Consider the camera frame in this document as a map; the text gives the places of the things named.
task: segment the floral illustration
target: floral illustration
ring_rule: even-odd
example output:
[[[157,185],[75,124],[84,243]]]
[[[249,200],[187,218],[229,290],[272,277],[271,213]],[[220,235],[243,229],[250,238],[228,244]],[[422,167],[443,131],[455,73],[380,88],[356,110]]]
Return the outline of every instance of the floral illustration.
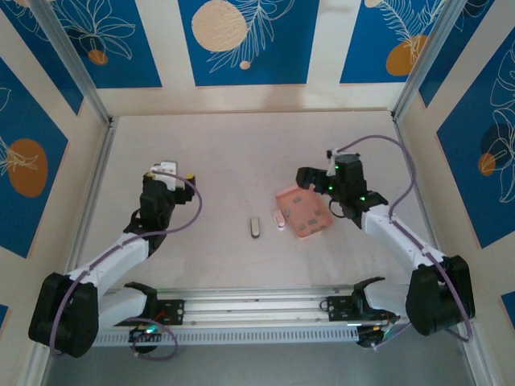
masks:
[[[2,1],[26,29],[46,40],[24,1]],[[111,16],[110,0],[54,0],[50,4],[80,56],[96,65],[107,64],[109,53],[132,59],[132,51],[124,38],[131,36],[136,26]]]
[[[500,203],[515,199],[515,42],[505,53],[492,86],[490,105],[495,125],[490,126],[481,141],[480,173],[499,172]]]
[[[420,12],[416,12],[411,0],[364,0],[368,8],[382,12],[386,26],[393,30],[400,43],[386,60],[388,73],[394,76],[408,75],[413,69],[427,34],[442,12],[446,0],[426,0]]]
[[[456,20],[455,27],[463,32],[466,18],[479,18],[484,10],[488,8],[490,0],[468,0],[461,14],[459,14],[458,20]]]
[[[32,32],[42,40],[48,41],[47,36],[32,14],[31,9],[28,7],[26,0],[2,0],[2,2],[12,14],[16,16],[23,28]]]
[[[0,88],[0,114],[7,107],[10,93],[8,88]],[[47,169],[47,156],[38,142],[23,138],[8,146],[0,136],[0,176],[7,173],[19,194],[32,198],[40,195],[47,181]]]
[[[272,22],[287,14],[295,0],[210,0],[192,19],[193,35],[212,56],[211,72],[224,67],[249,69],[274,41]]]

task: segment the metal frame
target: metal frame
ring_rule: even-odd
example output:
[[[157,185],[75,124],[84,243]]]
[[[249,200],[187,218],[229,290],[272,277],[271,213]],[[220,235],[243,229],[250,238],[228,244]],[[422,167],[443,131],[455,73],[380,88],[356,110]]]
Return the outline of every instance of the metal frame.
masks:
[[[185,301],[182,326],[172,330],[181,345],[356,342],[358,326],[383,326],[386,320],[329,322],[321,302],[352,293],[351,285],[285,289],[178,289],[159,299]],[[114,327],[97,336],[94,347],[127,346],[131,327]],[[146,345],[172,345],[168,335]]]
[[[109,127],[111,118],[102,103],[95,84],[91,79],[84,63],[77,54],[72,42],[66,35],[59,19],[52,10],[47,0],[27,0],[31,12],[37,23],[48,38],[50,44],[56,50],[57,55],[73,78],[82,95],[89,101],[93,111]]]
[[[88,238],[89,228],[91,227],[91,221],[93,220],[93,213],[97,205],[98,196],[100,194],[100,188],[102,180],[104,179],[105,168],[109,161],[109,155],[111,148],[113,147],[114,135],[118,128],[119,118],[114,118],[113,123],[109,125],[109,128],[105,132],[104,139],[100,153],[98,154],[97,162],[93,172],[93,178],[88,188],[88,195],[86,196],[86,203],[82,211],[82,217],[80,218],[79,228],[76,232],[75,240],[73,241],[72,251],[68,257],[65,265],[65,272],[69,272],[79,265],[79,258],[84,250],[84,245]]]
[[[422,49],[397,103],[393,107],[392,116],[394,122],[400,119],[406,106],[418,92],[420,84],[429,72],[431,65],[435,61],[449,33],[451,33],[455,21],[458,19],[466,3],[467,0],[447,0],[442,14],[439,16],[433,31],[430,33],[430,38]]]

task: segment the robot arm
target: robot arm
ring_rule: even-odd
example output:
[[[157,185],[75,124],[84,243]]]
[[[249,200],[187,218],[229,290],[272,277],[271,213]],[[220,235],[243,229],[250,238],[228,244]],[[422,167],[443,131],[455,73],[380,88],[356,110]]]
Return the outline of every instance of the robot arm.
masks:
[[[359,154],[328,151],[329,170],[300,168],[297,184],[304,189],[314,185],[315,192],[328,194],[346,218],[379,240],[403,269],[410,274],[409,284],[397,284],[375,277],[354,287],[352,306],[362,315],[381,310],[407,317],[423,335],[454,326],[463,319],[447,283],[434,266],[442,266],[451,279],[469,318],[475,314],[468,265],[459,256],[446,257],[404,225],[384,197],[367,189]]]
[[[168,228],[177,204],[192,200],[195,192],[189,186],[175,187],[175,178],[157,175],[162,171],[176,174],[174,162],[161,162],[143,177],[140,208],[133,213],[129,225],[112,246],[78,269],[60,275],[52,273],[41,287],[29,327],[29,338],[49,345],[57,308],[72,283],[83,275],[58,325],[56,349],[74,357],[82,356],[92,345],[97,333],[130,317],[154,318],[157,291],[146,285],[129,283],[115,294],[105,296],[107,290],[135,265],[144,262],[164,241],[166,234],[144,236],[130,243],[124,242],[139,235]],[[188,178],[195,184],[195,177]],[[109,258],[98,262],[113,247],[121,246]]]

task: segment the black bracket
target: black bracket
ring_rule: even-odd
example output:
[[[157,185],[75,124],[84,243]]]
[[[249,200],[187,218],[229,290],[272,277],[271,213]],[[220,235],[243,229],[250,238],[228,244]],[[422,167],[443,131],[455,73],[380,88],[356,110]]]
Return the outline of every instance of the black bracket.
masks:
[[[139,318],[148,318],[163,324],[164,326],[182,326],[184,320],[184,303],[182,299],[157,300],[154,313],[140,315]],[[141,322],[121,322],[117,326],[140,326]]]
[[[350,322],[350,321],[376,321],[387,320],[388,311],[370,309],[361,312],[352,296],[329,296],[328,297],[329,322]]]

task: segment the leaf drawing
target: leaf drawing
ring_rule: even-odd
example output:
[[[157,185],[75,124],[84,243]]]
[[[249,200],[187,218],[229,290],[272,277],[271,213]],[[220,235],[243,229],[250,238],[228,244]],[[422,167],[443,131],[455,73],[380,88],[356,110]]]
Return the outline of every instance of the leaf drawing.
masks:
[[[5,87],[0,88],[0,113],[4,110],[9,103],[9,96],[11,90]],[[10,168],[16,169],[17,165],[28,167],[32,170],[38,170],[38,167],[34,165],[34,162],[38,159],[38,156],[31,158],[23,157],[21,154],[13,151],[0,137],[0,176],[4,175]]]
[[[379,0],[375,7],[382,11],[386,26],[410,48],[410,62],[413,64],[422,49],[422,36],[435,23],[445,3],[446,0],[434,0],[430,5],[426,0],[420,12],[413,9],[411,0]]]
[[[285,0],[234,0],[234,6],[243,16],[246,24],[246,36],[235,48],[227,51],[212,52],[208,62],[212,62],[210,73],[229,65],[236,67],[242,62],[249,64],[266,49],[267,42],[275,38],[272,22],[290,11],[295,0],[288,0],[283,11],[278,12],[278,4]]]
[[[14,0],[2,1],[26,29],[47,40],[28,7]],[[79,55],[99,65],[107,63],[106,52],[132,59],[124,38],[130,37],[136,26],[111,16],[111,0],[55,0],[50,5]]]
[[[499,202],[510,203],[515,199],[515,42],[497,70],[490,105],[496,124],[485,134],[491,143],[481,156],[480,172],[485,176],[500,172]]]
[[[464,24],[466,18],[479,18],[484,11],[488,8],[490,0],[468,0],[461,13],[459,14],[458,20],[454,24],[455,27],[460,31],[464,31]]]

